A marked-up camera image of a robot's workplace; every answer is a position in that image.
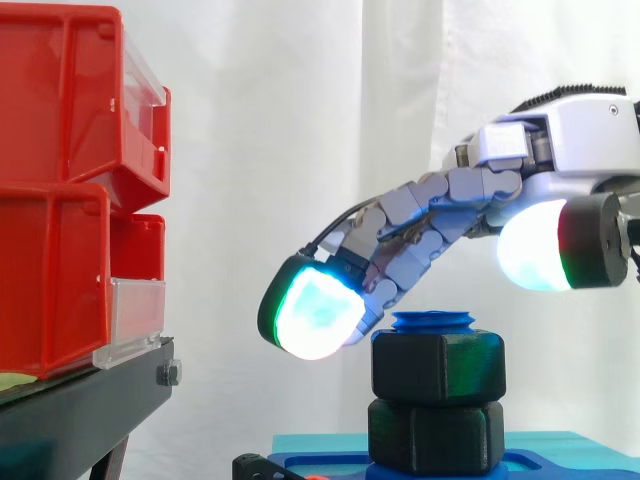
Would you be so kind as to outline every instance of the green light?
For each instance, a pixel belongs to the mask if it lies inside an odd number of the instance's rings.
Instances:
[[[364,312],[364,301],[356,292],[331,275],[305,268],[280,304],[276,339],[289,353],[318,360],[344,344]]]
[[[498,262],[512,282],[529,290],[571,288],[558,246],[558,220],[565,203],[566,200],[538,203],[504,226],[498,239]]]

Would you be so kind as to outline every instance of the robotic hand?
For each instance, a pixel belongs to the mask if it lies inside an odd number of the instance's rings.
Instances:
[[[464,139],[444,170],[347,210],[284,263],[262,336],[309,360],[354,344],[463,236],[500,234],[501,266],[527,288],[619,285],[640,261],[637,105],[624,88],[560,87]]]

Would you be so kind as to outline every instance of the screw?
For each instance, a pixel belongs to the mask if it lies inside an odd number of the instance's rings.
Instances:
[[[164,385],[175,387],[182,380],[182,362],[176,358],[167,360],[164,364]]]

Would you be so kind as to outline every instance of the black cable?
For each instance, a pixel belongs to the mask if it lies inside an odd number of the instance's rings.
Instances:
[[[351,215],[353,215],[354,213],[357,213],[361,208],[364,208],[370,203],[374,202],[377,198],[378,197],[372,197],[348,209],[346,212],[344,212],[342,215],[336,218],[333,222],[331,222],[327,226],[327,228],[325,228],[322,232],[320,232],[320,234],[312,242],[307,243],[305,247],[298,250],[298,253],[300,253],[301,255],[305,255],[307,257],[313,257],[318,251],[318,246],[325,238],[327,238],[327,235],[333,232],[337,227],[340,226],[342,222],[344,222]]]

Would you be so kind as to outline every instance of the black clamp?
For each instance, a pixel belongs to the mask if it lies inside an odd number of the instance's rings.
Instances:
[[[245,453],[233,461],[232,480],[305,480],[260,455]]]

